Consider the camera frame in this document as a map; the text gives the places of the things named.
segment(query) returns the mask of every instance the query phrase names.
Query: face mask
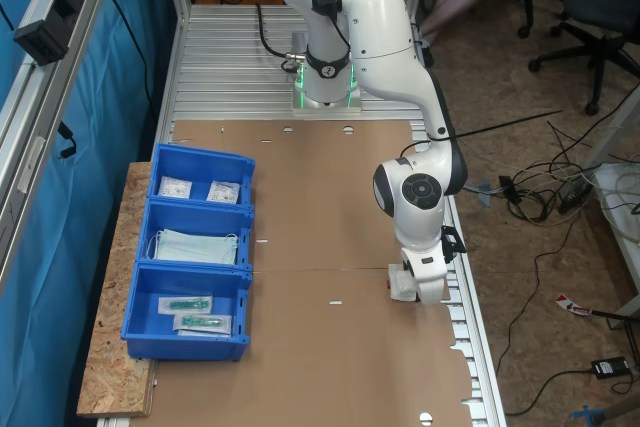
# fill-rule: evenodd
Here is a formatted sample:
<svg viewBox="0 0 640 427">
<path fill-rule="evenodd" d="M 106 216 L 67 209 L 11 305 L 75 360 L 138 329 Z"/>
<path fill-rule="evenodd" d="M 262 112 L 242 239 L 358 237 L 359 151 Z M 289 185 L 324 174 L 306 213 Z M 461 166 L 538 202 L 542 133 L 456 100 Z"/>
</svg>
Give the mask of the face mask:
<svg viewBox="0 0 640 427">
<path fill-rule="evenodd" d="M 156 241 L 154 259 L 224 265 L 232 265 L 236 260 L 238 237 L 235 234 L 229 234 L 226 237 L 206 237 L 165 229 L 159 231 L 149 242 L 147 257 L 154 239 Z"/>
</svg>

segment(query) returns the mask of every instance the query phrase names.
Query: black device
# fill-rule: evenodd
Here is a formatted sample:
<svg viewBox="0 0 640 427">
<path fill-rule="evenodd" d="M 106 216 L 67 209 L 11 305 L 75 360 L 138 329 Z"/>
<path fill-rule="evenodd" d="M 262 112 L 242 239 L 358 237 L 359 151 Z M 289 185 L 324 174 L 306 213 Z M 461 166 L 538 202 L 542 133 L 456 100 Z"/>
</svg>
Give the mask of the black device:
<svg viewBox="0 0 640 427">
<path fill-rule="evenodd" d="M 620 377 L 622 375 L 629 375 L 631 369 L 627 365 L 627 361 L 624 357 L 614 357 L 612 359 L 594 360 L 591 362 L 593 373 L 598 380 L 611 379 L 613 377 Z"/>
</svg>

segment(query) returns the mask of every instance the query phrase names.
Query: blue bin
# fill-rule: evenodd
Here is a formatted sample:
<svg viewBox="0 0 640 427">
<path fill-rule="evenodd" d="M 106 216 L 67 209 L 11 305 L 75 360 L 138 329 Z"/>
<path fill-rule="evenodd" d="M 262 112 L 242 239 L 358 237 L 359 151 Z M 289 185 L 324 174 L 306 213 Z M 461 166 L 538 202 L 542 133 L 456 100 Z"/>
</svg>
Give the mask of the blue bin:
<svg viewBox="0 0 640 427">
<path fill-rule="evenodd" d="M 175 198 L 188 203 L 230 206 L 253 210 L 251 204 L 251 179 L 256 163 L 242 155 L 192 149 L 176 145 L 157 144 L 149 181 L 149 198 L 166 199 L 158 195 L 162 176 L 192 182 L 189 199 Z M 207 201 L 211 182 L 233 182 L 240 184 L 236 204 Z"/>
<path fill-rule="evenodd" d="M 175 270 L 168 264 L 136 262 L 122 339 L 134 358 L 239 360 L 249 344 L 247 295 L 251 274 L 237 270 Z M 212 314 L 233 316 L 230 337 L 179 336 L 173 315 L 158 314 L 158 298 L 212 295 Z"/>
<path fill-rule="evenodd" d="M 173 200 L 147 199 L 140 229 L 140 240 L 136 260 L 163 262 L 180 268 L 182 265 L 206 268 L 239 269 L 251 271 L 249 263 L 249 236 L 253 212 L 249 210 L 216 207 L 213 205 L 187 204 Z M 238 250 L 233 265 L 209 264 L 202 262 L 184 262 L 148 259 L 153 257 L 154 236 L 158 231 L 169 229 L 182 234 L 225 237 L 238 236 Z"/>
</svg>

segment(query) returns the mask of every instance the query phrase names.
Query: white label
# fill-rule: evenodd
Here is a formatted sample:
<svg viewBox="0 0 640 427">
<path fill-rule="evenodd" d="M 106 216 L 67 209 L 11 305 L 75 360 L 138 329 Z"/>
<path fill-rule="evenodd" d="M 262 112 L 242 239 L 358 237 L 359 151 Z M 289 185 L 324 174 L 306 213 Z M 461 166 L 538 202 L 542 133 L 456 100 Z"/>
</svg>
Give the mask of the white label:
<svg viewBox="0 0 640 427">
<path fill-rule="evenodd" d="M 600 362 L 600 369 L 603 374 L 613 374 L 613 369 L 611 368 L 611 364 L 609 362 Z"/>
<path fill-rule="evenodd" d="M 223 202 L 225 204 L 235 204 L 238 201 L 240 192 L 239 184 L 228 182 L 211 182 L 207 200 L 210 202 Z"/>
<path fill-rule="evenodd" d="M 188 199 L 191 195 L 191 182 L 162 176 L 158 195 L 162 197 L 178 197 Z"/>
</svg>

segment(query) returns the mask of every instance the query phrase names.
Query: brown cardboard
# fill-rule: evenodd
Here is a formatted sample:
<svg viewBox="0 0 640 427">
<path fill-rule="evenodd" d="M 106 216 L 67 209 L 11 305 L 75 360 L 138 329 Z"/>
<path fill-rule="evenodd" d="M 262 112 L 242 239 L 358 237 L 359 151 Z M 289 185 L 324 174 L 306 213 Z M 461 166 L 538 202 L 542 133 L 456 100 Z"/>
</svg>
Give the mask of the brown cardboard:
<svg viewBox="0 0 640 427">
<path fill-rule="evenodd" d="M 471 426 L 448 309 L 389 299 L 384 270 L 270 272 L 251 286 L 239 362 L 160 362 L 133 427 Z M 330 301 L 341 301 L 331 305 Z"/>
<path fill-rule="evenodd" d="M 251 342 L 236 363 L 160 362 L 134 427 L 419 427 L 422 412 L 471 425 L 447 307 L 392 301 L 386 285 L 400 247 L 372 176 L 410 134 L 406 121 L 176 123 L 181 145 L 256 160 Z"/>
<path fill-rule="evenodd" d="M 254 239 L 268 242 L 254 245 L 254 270 L 402 262 L 393 221 L 373 195 L 373 173 L 411 143 L 408 122 L 185 121 L 176 122 L 173 139 L 255 159 Z"/>
</svg>

